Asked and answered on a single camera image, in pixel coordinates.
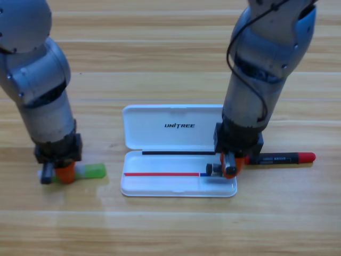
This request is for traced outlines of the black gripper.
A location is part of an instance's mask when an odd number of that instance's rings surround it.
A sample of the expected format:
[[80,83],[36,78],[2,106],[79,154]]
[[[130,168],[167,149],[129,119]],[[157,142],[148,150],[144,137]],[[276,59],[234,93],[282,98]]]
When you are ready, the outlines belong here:
[[43,165],[40,175],[42,184],[53,181],[73,183],[75,163],[82,159],[82,139],[79,133],[71,133],[57,142],[35,145],[34,155]]
[[232,121],[217,123],[213,139],[214,152],[220,154],[225,178],[236,177],[245,164],[245,157],[258,156],[264,144],[261,127],[243,127]]

